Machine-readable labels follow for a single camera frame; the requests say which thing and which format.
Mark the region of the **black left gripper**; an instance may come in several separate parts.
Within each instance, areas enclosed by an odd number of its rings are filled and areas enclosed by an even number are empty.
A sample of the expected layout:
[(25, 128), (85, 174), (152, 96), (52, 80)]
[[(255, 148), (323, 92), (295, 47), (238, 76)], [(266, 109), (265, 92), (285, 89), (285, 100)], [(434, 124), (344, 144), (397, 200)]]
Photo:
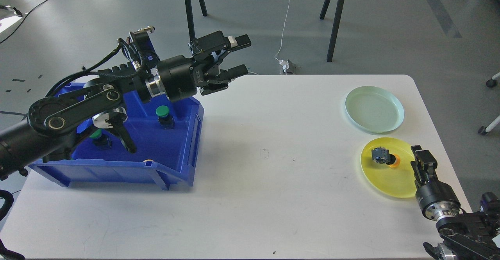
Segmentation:
[[(166, 95), (170, 102), (176, 102), (197, 94), (202, 96), (223, 91), (229, 83), (248, 74), (242, 64), (229, 70), (219, 69), (223, 59), (231, 52), (248, 48), (252, 42), (248, 35), (224, 36), (219, 30), (189, 42), (192, 58), (178, 55), (159, 61), (151, 70), (150, 96)], [(216, 66), (203, 72), (203, 65)]]

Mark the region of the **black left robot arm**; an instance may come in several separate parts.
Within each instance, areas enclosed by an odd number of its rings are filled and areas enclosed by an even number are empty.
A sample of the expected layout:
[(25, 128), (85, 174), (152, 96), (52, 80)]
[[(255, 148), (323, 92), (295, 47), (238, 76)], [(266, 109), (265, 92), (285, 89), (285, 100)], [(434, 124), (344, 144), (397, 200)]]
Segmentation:
[(178, 55), (160, 60), (146, 27), (118, 39), (118, 46), (86, 70), (70, 75), (35, 101), (22, 122), (1, 131), (1, 180), (26, 167), (69, 159), (75, 148), (99, 128), (108, 129), (130, 153), (136, 152), (124, 122), (124, 95), (135, 91), (142, 102), (165, 95), (177, 102), (198, 91), (206, 96), (223, 91), (246, 66), (223, 70), (219, 66), (231, 52), (251, 46), (247, 35), (224, 36), (221, 31), (189, 42), (191, 57)]

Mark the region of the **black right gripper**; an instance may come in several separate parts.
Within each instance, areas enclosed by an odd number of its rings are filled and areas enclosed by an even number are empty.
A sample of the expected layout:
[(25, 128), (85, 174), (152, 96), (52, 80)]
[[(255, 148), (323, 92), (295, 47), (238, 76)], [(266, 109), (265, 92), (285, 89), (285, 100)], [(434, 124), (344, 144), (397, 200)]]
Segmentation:
[(445, 217), (456, 217), (461, 204), (447, 183), (436, 178), (438, 165), (434, 156), (421, 146), (411, 146), (414, 160), (410, 162), (414, 171), (416, 200), (423, 216), (438, 222)]

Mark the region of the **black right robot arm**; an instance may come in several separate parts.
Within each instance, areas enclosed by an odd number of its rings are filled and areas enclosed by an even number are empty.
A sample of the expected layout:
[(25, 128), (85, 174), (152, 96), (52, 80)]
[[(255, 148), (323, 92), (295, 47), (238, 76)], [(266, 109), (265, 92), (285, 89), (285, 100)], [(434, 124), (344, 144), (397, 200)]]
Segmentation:
[(482, 195), (478, 212), (460, 213), (461, 205), (450, 185), (436, 174), (434, 156), (420, 146), (411, 146), (414, 161), (416, 200), (424, 217), (436, 222), (443, 242), (433, 246), (423, 243), (425, 251), (436, 260), (498, 260), (500, 204), (491, 191)]

